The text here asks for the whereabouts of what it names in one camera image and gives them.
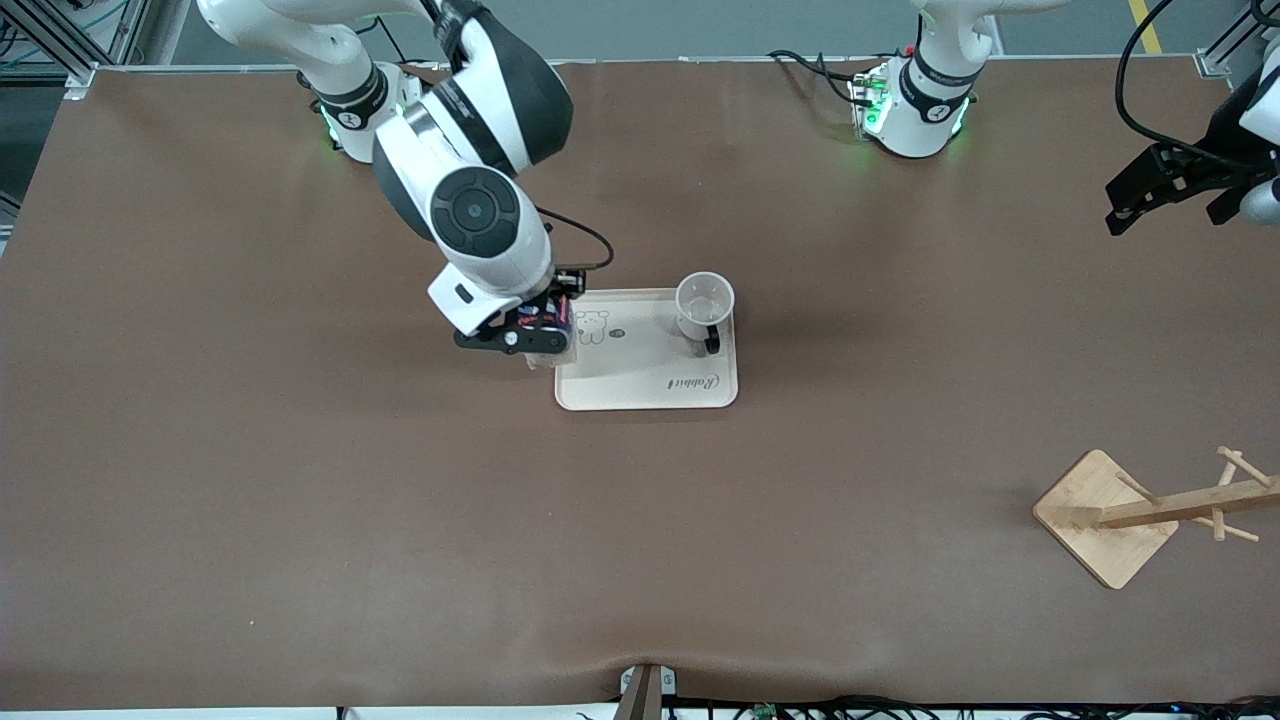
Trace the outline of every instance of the brown table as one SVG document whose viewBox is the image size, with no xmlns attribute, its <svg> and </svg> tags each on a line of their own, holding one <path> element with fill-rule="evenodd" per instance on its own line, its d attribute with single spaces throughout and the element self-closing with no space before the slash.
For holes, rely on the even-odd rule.
<svg viewBox="0 0 1280 720">
<path fill-rule="evenodd" d="M 1157 492 L 1220 443 L 1280 470 L 1280 236 L 1189 202 L 1110 238 L 1112 69 L 993 63 L 908 161 L 768 64 L 563 68 L 522 183 L 616 241 L 595 284 L 739 291 L 737 402 L 653 414 L 454 348 L 439 254 L 291 76 L 101 73 L 0 270 L 0 702 L 593 701 L 641 660 L 685 696 L 1275 692 L 1280 514 L 1121 592 L 1030 514 L 1092 447 Z M 1135 63 L 1167 132 L 1224 92 Z"/>
</svg>

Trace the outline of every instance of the wooden stand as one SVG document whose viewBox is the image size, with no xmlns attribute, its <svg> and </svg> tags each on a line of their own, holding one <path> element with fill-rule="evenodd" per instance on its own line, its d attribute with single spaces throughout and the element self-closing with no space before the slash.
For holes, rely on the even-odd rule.
<svg viewBox="0 0 1280 720">
<path fill-rule="evenodd" d="M 1120 589 L 1178 530 L 1179 520 L 1213 529 L 1213 539 L 1258 536 L 1224 521 L 1228 512 L 1280 505 L 1280 478 L 1271 478 L 1226 447 L 1215 487 L 1157 497 L 1106 452 L 1092 450 L 1032 509 L 1036 519 L 1103 585 Z M 1252 483 L 1231 484 L 1236 469 Z"/>
</svg>

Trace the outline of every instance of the black circular joint cover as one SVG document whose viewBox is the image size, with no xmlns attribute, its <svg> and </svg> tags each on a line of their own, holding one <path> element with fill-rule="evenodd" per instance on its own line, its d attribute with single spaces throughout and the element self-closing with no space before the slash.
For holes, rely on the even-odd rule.
<svg viewBox="0 0 1280 720">
<path fill-rule="evenodd" d="M 493 168 L 461 168 L 431 195 L 431 223 L 442 242 L 463 255 L 497 258 L 516 242 L 520 202 Z"/>
</svg>

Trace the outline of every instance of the wooden base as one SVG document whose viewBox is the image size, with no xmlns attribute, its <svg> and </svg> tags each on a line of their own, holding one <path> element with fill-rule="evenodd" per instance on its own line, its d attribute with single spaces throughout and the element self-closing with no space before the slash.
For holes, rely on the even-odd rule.
<svg viewBox="0 0 1280 720">
<path fill-rule="evenodd" d="M 1121 529 L 1096 525 L 1103 507 L 1143 500 L 1116 479 L 1123 471 L 1106 452 L 1091 450 L 1032 509 L 1062 547 L 1111 589 L 1123 588 L 1178 530 L 1176 520 Z"/>
</svg>

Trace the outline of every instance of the white tray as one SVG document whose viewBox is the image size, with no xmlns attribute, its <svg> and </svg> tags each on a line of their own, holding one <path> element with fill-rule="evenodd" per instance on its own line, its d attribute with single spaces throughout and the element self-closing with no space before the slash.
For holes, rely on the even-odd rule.
<svg viewBox="0 0 1280 720">
<path fill-rule="evenodd" d="M 676 288 L 593 290 L 573 301 L 577 360 L 556 368 L 556 401 L 566 410 L 724 407 L 737 397 L 731 316 L 721 351 L 676 327 Z"/>
</svg>

